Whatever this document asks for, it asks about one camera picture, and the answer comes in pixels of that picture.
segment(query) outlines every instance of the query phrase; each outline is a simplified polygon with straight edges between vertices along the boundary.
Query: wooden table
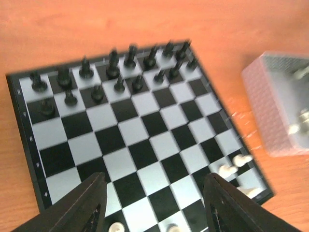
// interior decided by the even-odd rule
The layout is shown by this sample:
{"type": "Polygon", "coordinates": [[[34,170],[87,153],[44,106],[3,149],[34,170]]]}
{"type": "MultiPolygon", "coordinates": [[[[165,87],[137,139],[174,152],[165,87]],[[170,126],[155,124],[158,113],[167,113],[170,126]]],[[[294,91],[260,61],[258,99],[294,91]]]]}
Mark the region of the wooden table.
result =
{"type": "Polygon", "coordinates": [[[240,75],[266,50],[309,53],[308,12],[308,0],[1,0],[0,231],[39,212],[5,73],[185,38],[276,192],[263,207],[309,231],[309,156],[268,156],[240,75]]]}

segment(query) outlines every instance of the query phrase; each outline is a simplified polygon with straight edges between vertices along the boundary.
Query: chessboard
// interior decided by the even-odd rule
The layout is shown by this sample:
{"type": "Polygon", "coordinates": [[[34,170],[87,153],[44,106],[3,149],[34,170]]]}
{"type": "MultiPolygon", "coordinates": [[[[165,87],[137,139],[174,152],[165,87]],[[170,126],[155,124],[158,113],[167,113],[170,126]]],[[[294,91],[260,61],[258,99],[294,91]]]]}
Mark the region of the chessboard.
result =
{"type": "Polygon", "coordinates": [[[94,172],[107,182],[106,228],[126,232],[207,230],[209,173],[254,189],[258,204],[274,196],[190,41],[132,44],[7,81],[40,211],[94,172]]]}

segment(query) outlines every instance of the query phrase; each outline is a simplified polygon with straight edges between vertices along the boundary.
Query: white square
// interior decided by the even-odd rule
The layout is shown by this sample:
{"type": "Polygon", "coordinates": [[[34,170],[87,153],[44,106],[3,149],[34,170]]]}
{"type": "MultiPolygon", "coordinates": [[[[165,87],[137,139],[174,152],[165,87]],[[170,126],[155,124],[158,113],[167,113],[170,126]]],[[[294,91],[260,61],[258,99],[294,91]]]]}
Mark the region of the white square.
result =
{"type": "Polygon", "coordinates": [[[68,140],[75,165],[101,157],[101,149],[93,132],[68,140]]]}
{"type": "Polygon", "coordinates": [[[93,131],[99,131],[117,124],[115,114],[109,104],[87,109],[87,115],[93,131]]]}
{"type": "Polygon", "coordinates": [[[143,198],[123,210],[127,226],[132,232],[142,232],[157,224],[148,198],[143,198]]]}
{"type": "Polygon", "coordinates": [[[177,154],[180,149],[170,131],[150,138],[150,143],[156,153],[158,160],[164,160],[177,154]]]}
{"type": "Polygon", "coordinates": [[[188,126],[198,143],[209,140],[216,135],[211,123],[206,117],[190,122],[188,126]]]}
{"type": "Polygon", "coordinates": [[[111,181],[136,172],[136,167],[127,148],[103,156],[111,181]]]}
{"type": "Polygon", "coordinates": [[[197,106],[204,116],[220,111],[220,106],[212,93],[207,93],[195,99],[197,106]]]}
{"type": "Polygon", "coordinates": [[[137,174],[147,196],[169,185],[166,173],[160,162],[153,163],[147,167],[139,169],[137,174]]]}
{"type": "Polygon", "coordinates": [[[166,126],[171,130],[187,123],[186,116],[178,105],[165,107],[160,111],[166,126]]]}
{"type": "MultiPolygon", "coordinates": [[[[217,173],[219,174],[219,168],[222,165],[227,165],[228,167],[233,166],[232,162],[226,157],[222,157],[221,159],[218,159],[217,161],[211,163],[210,165],[208,165],[209,169],[211,170],[212,173],[217,173]]],[[[227,181],[231,181],[233,179],[236,178],[236,174],[231,174],[229,177],[225,178],[225,180],[227,181]]]]}
{"type": "Polygon", "coordinates": [[[118,102],[120,100],[124,100],[130,98],[130,91],[124,81],[125,91],[124,92],[117,92],[114,90],[114,85],[116,84],[117,80],[110,80],[103,82],[102,86],[106,95],[107,100],[112,102],[118,102]]]}
{"type": "Polygon", "coordinates": [[[170,86],[170,91],[176,102],[183,103],[194,99],[191,87],[186,82],[176,83],[170,86]]]}
{"type": "Polygon", "coordinates": [[[121,57],[119,59],[118,67],[120,69],[120,74],[124,79],[142,74],[142,70],[141,70],[141,67],[140,67],[140,64],[139,64],[137,58],[135,58],[134,60],[136,62],[135,68],[134,69],[128,69],[124,65],[125,57],[121,57]]]}
{"type": "Polygon", "coordinates": [[[242,147],[239,140],[236,139],[236,134],[233,129],[226,130],[216,135],[215,139],[225,156],[239,150],[242,147]]]}
{"type": "Polygon", "coordinates": [[[187,68],[188,62],[184,62],[183,65],[180,67],[179,72],[181,76],[187,80],[187,81],[192,81],[196,80],[202,77],[202,72],[199,69],[199,67],[196,67],[194,70],[190,70],[187,68]]]}
{"type": "Polygon", "coordinates": [[[202,197],[190,175],[174,182],[170,188],[180,209],[186,208],[202,197]]]}
{"type": "Polygon", "coordinates": [[[30,77],[25,77],[19,80],[21,91],[23,92],[23,97],[26,102],[38,101],[54,95],[48,76],[46,74],[42,74],[41,80],[47,83],[47,90],[44,92],[36,92],[32,89],[32,80],[30,77]]]}
{"type": "Polygon", "coordinates": [[[180,156],[183,159],[189,174],[195,173],[209,164],[209,161],[200,145],[194,145],[181,151],[180,156]]]}
{"type": "Polygon", "coordinates": [[[71,168],[64,172],[46,178],[46,183],[52,204],[55,204],[81,183],[77,168],[71,168]]]}
{"type": "Polygon", "coordinates": [[[78,89],[72,90],[72,94],[77,98],[77,104],[74,106],[68,106],[64,103],[64,99],[66,98],[66,93],[58,93],[54,95],[55,102],[59,111],[59,115],[61,117],[73,115],[79,113],[81,111],[85,111],[85,105],[81,93],[78,89]]]}
{"type": "Polygon", "coordinates": [[[90,68],[93,70],[93,77],[91,78],[87,78],[87,79],[82,78],[79,75],[80,68],[81,68],[80,66],[72,68],[72,73],[74,75],[74,79],[76,81],[76,85],[78,88],[83,89],[83,88],[92,87],[94,85],[101,85],[101,79],[100,79],[100,76],[98,75],[98,71],[96,69],[95,64],[90,64],[90,68]]]}
{"type": "Polygon", "coordinates": [[[154,81],[155,75],[157,75],[159,72],[159,69],[155,69],[143,73],[144,80],[147,83],[148,88],[152,91],[167,88],[169,86],[166,74],[164,75],[163,82],[161,84],[154,81]]]}
{"type": "Polygon", "coordinates": [[[111,215],[121,210],[121,204],[119,202],[118,195],[112,182],[107,184],[106,191],[107,191],[107,203],[106,203],[105,216],[107,217],[108,215],[111,215]]]}
{"type": "Polygon", "coordinates": [[[172,58],[166,58],[162,56],[163,49],[160,49],[157,51],[155,58],[156,58],[156,63],[159,66],[160,69],[169,69],[175,66],[176,64],[176,59],[174,56],[172,58]]]}
{"type": "Polygon", "coordinates": [[[152,92],[134,95],[132,101],[140,116],[154,113],[160,109],[152,92]]]}
{"type": "Polygon", "coordinates": [[[118,124],[119,130],[127,146],[149,137],[141,118],[136,117],[118,124]]]}
{"type": "Polygon", "coordinates": [[[176,214],[173,214],[158,224],[161,232],[168,231],[171,225],[177,225],[182,232],[191,232],[188,222],[185,219],[182,211],[178,211],[176,214]]]}
{"type": "Polygon", "coordinates": [[[32,131],[35,144],[39,150],[68,140],[61,118],[59,117],[32,125],[32,131]]]}

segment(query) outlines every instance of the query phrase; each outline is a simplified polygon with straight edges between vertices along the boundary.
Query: board border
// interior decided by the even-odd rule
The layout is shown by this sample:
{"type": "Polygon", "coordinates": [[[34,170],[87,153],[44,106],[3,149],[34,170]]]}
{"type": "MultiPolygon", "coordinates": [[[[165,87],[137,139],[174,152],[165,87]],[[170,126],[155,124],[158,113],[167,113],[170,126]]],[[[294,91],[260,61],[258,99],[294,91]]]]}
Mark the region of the board border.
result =
{"type": "MultiPolygon", "coordinates": [[[[182,44],[183,44],[183,41],[174,42],[175,46],[180,46],[182,44]]],[[[166,43],[157,44],[158,48],[163,48],[165,45],[166,45],[166,43]]],[[[145,47],[139,48],[138,52],[141,52],[141,51],[149,52],[150,49],[151,49],[151,46],[145,46],[145,47]]],[[[196,57],[198,59],[198,57],[196,56],[196,53],[195,53],[194,49],[192,48],[192,46],[189,47],[189,51],[191,52],[193,57],[196,57]]],[[[127,51],[121,51],[118,54],[119,54],[119,56],[123,56],[126,53],[127,53],[127,51]]],[[[101,62],[104,58],[108,58],[108,56],[109,55],[95,56],[95,57],[89,58],[89,62],[90,63],[101,62]]],[[[30,177],[31,177],[31,181],[32,181],[32,184],[33,184],[38,208],[39,208],[39,212],[42,212],[45,209],[47,209],[49,206],[45,207],[45,205],[46,204],[51,205],[51,200],[50,200],[50,197],[49,197],[49,193],[47,193],[47,196],[45,196],[45,198],[44,198],[43,196],[44,196],[44,194],[46,195],[46,193],[41,192],[41,189],[40,189],[40,184],[44,184],[45,178],[44,179],[43,178],[37,179],[36,173],[40,172],[40,170],[35,168],[34,163],[38,162],[39,154],[38,154],[38,151],[37,151],[37,147],[35,145],[34,138],[30,139],[30,137],[33,137],[33,134],[27,134],[27,130],[32,132],[30,120],[27,120],[27,119],[29,119],[29,117],[25,117],[25,116],[23,117],[22,113],[21,113],[21,112],[23,112],[23,110],[26,109],[26,103],[23,100],[21,87],[20,87],[20,84],[19,84],[19,79],[24,78],[26,76],[29,76],[30,73],[33,72],[33,71],[37,71],[39,74],[51,73],[51,72],[54,72],[57,69],[57,67],[59,67],[61,65],[67,65],[69,68],[73,68],[75,66],[80,66],[80,62],[81,62],[81,60],[72,60],[72,61],[68,61],[68,62],[65,62],[65,63],[64,62],[55,63],[55,64],[49,65],[49,66],[41,66],[41,67],[38,67],[36,69],[28,69],[28,70],[24,70],[24,71],[6,74],[9,92],[10,92],[10,95],[11,95],[14,113],[15,113],[18,129],[19,129],[19,134],[21,136],[21,141],[22,141],[22,144],[23,144],[23,148],[24,148],[24,152],[25,152],[25,156],[26,156],[26,160],[27,160],[27,164],[28,164],[30,177]],[[31,156],[31,154],[36,154],[36,153],[37,153],[38,157],[32,157],[31,156]]],[[[247,147],[247,144],[244,142],[243,138],[239,134],[239,130],[238,130],[236,124],[229,117],[229,114],[228,114],[225,106],[223,105],[221,99],[218,97],[216,89],[213,87],[212,81],[208,78],[208,75],[205,72],[203,65],[200,63],[200,59],[198,59],[198,67],[200,68],[201,73],[203,74],[205,80],[209,83],[208,88],[210,88],[212,90],[214,96],[218,99],[218,103],[221,106],[222,111],[225,113],[225,115],[227,116],[227,120],[229,121],[232,128],[235,130],[235,133],[238,136],[240,142],[242,143],[243,148],[246,150],[246,152],[248,154],[250,154],[250,151],[247,147]]],[[[255,169],[257,170],[258,174],[260,175],[261,180],[263,181],[263,183],[266,187],[266,190],[264,190],[263,192],[261,192],[258,195],[259,199],[256,198],[256,197],[253,198],[253,200],[256,203],[258,203],[259,205],[262,205],[266,201],[271,199],[275,195],[275,193],[273,191],[273,188],[270,186],[269,182],[266,180],[265,175],[263,175],[263,172],[261,171],[260,167],[257,165],[255,159],[253,159],[253,165],[254,165],[255,169]]]]}

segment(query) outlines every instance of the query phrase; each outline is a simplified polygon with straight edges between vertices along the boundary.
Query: black chess piece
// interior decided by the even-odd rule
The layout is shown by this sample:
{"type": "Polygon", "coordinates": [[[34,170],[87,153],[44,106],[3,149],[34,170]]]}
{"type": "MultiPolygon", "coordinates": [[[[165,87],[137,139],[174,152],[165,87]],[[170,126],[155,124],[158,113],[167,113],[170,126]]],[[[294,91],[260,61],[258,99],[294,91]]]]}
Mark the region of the black chess piece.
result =
{"type": "Polygon", "coordinates": [[[41,101],[41,113],[45,116],[52,116],[55,114],[55,107],[54,105],[48,100],[41,101]]]}
{"type": "Polygon", "coordinates": [[[125,85],[124,80],[121,78],[121,76],[118,77],[118,80],[116,84],[114,85],[114,90],[117,92],[124,92],[125,91],[125,85]]]}
{"type": "Polygon", "coordinates": [[[190,69],[192,71],[194,71],[196,68],[197,68],[197,59],[196,58],[193,58],[192,61],[190,61],[188,64],[187,64],[187,69],[190,69]]]}
{"type": "Polygon", "coordinates": [[[74,106],[77,104],[77,98],[73,95],[72,91],[66,91],[64,103],[68,106],[74,106]]]}
{"type": "Polygon", "coordinates": [[[136,62],[134,60],[137,52],[137,47],[135,45],[130,45],[129,53],[124,61],[124,66],[128,69],[134,69],[136,66],[136,62]]]}
{"type": "Polygon", "coordinates": [[[36,92],[44,92],[47,90],[47,83],[41,80],[41,76],[37,72],[30,74],[30,79],[32,80],[32,89],[36,92]]]}
{"type": "Polygon", "coordinates": [[[183,61],[182,60],[178,60],[175,67],[174,68],[171,68],[169,70],[169,78],[170,79],[173,79],[175,77],[177,77],[179,75],[179,69],[181,67],[181,65],[183,64],[183,61]]]}
{"type": "Polygon", "coordinates": [[[70,77],[68,67],[61,66],[58,68],[57,82],[58,85],[64,88],[68,88],[72,85],[72,79],[70,77]]]}
{"type": "Polygon", "coordinates": [[[157,75],[154,76],[154,81],[157,82],[158,84],[163,83],[164,79],[164,70],[161,70],[157,75]]]}
{"type": "Polygon", "coordinates": [[[174,55],[173,49],[174,44],[172,41],[169,41],[168,44],[163,49],[162,56],[164,56],[165,58],[171,58],[174,55]]]}
{"type": "Polygon", "coordinates": [[[189,47],[190,47],[190,41],[186,40],[183,43],[182,48],[176,52],[175,54],[176,60],[183,60],[185,58],[185,52],[187,51],[189,47]]]}
{"type": "Polygon", "coordinates": [[[86,57],[84,57],[82,60],[82,66],[79,70],[79,75],[85,79],[93,77],[93,70],[90,68],[89,60],[87,60],[86,57]]]}
{"type": "Polygon", "coordinates": [[[96,102],[99,102],[104,98],[104,90],[102,85],[93,86],[91,92],[91,98],[96,102]]]}
{"type": "Polygon", "coordinates": [[[112,50],[110,53],[110,61],[106,69],[107,77],[112,80],[119,77],[120,70],[118,68],[119,56],[116,49],[112,50]]]}
{"type": "Polygon", "coordinates": [[[132,81],[132,88],[135,92],[138,92],[143,88],[143,76],[138,75],[133,81],[132,81]]]}
{"type": "Polygon", "coordinates": [[[155,66],[156,63],[155,55],[157,51],[158,51],[157,46],[153,46],[150,50],[149,55],[144,58],[143,63],[147,69],[151,69],[155,66]]]}

